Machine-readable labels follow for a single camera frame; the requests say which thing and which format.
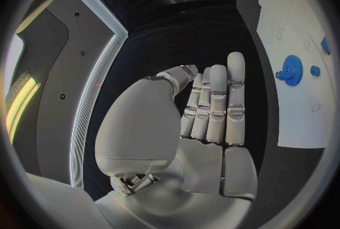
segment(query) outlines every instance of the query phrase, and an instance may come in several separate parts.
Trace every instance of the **blue object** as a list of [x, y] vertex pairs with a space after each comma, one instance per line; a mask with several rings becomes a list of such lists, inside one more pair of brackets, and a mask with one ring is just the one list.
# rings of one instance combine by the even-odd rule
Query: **blue object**
[[303, 66], [300, 58], [289, 55], [283, 63], [282, 71], [276, 72], [275, 77], [289, 86], [297, 86], [303, 75]]
[[321, 46], [322, 46], [322, 48], [324, 49], [324, 51], [325, 51], [328, 55], [330, 55], [330, 50], [329, 50], [328, 43], [327, 43], [327, 40], [326, 40], [325, 37], [324, 37], [324, 39], [322, 39]]
[[320, 76], [320, 68], [318, 67], [318, 66], [312, 66], [311, 67], [311, 74], [313, 75], [313, 76], [316, 76], [316, 77], [318, 77], [318, 76]]

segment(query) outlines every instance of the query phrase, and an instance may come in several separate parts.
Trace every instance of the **led light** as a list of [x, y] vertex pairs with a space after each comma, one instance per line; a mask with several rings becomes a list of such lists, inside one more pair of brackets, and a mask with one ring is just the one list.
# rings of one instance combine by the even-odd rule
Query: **led light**
[[18, 95], [15, 97], [10, 109], [8, 110], [7, 117], [6, 117], [6, 127], [8, 133], [10, 132], [12, 128], [12, 124], [14, 121], [14, 118], [20, 109], [21, 104], [27, 97], [27, 95], [31, 92], [31, 90], [36, 85], [36, 82], [33, 80], [33, 78], [30, 78], [27, 83], [23, 86], [23, 88], [19, 91]]
[[26, 96], [26, 98], [24, 99], [22, 105], [20, 106], [15, 118], [14, 118], [14, 121], [13, 121], [13, 124], [12, 124], [12, 128], [11, 128], [11, 131], [9, 132], [10, 134], [10, 141], [11, 143], [13, 143], [13, 138], [14, 138], [14, 134], [15, 134], [15, 131], [16, 131], [16, 127], [19, 123], [19, 120], [28, 104], [28, 102], [31, 100], [32, 96], [35, 94], [35, 92], [37, 92], [38, 88], [41, 86], [41, 84], [36, 84], [32, 89], [31, 91], [28, 93], [28, 95]]

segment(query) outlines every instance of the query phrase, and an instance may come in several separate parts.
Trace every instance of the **yellow light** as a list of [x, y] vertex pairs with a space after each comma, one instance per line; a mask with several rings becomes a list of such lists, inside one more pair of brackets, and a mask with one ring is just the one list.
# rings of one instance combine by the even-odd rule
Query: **yellow light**
[[28, 93], [27, 97], [24, 99], [22, 105], [20, 106], [15, 118], [14, 118], [14, 121], [13, 121], [13, 124], [12, 124], [12, 128], [11, 128], [11, 131], [9, 132], [10, 134], [10, 141], [11, 143], [13, 143], [13, 138], [14, 138], [14, 134], [15, 134], [15, 131], [16, 131], [16, 127], [19, 123], [19, 120], [28, 104], [28, 102], [31, 100], [32, 96], [35, 94], [35, 92], [37, 92], [38, 88], [40, 87], [41, 84], [36, 84], [32, 89], [31, 91]]
[[7, 127], [8, 133], [10, 133], [14, 118], [21, 104], [23, 103], [27, 95], [31, 92], [35, 84], [36, 82], [32, 78], [30, 78], [27, 81], [27, 83], [23, 86], [23, 88], [20, 90], [18, 95], [15, 97], [10, 109], [8, 110], [7, 117], [6, 117], [6, 127]]

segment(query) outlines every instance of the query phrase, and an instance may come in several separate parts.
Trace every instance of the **blue gear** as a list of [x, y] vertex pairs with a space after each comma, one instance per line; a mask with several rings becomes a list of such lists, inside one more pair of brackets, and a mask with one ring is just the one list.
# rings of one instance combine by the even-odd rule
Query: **blue gear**
[[283, 63], [282, 71], [276, 72], [275, 77], [289, 86], [297, 86], [303, 75], [303, 66], [300, 58], [289, 55]]

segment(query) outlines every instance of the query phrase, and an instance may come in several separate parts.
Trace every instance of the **blue plastic part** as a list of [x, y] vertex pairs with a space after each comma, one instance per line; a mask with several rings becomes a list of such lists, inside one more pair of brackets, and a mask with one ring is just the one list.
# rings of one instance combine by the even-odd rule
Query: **blue plastic part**
[[320, 68], [318, 67], [318, 66], [312, 66], [311, 67], [311, 74], [313, 75], [313, 76], [316, 76], [316, 77], [318, 77], [318, 76], [320, 76]]
[[321, 46], [324, 49], [325, 53], [330, 55], [330, 50], [329, 50], [328, 43], [327, 43], [327, 40], [326, 40], [325, 37], [324, 37], [324, 39], [322, 39]]
[[303, 66], [300, 58], [289, 55], [283, 63], [282, 71], [276, 72], [275, 77], [289, 86], [297, 86], [303, 76]]

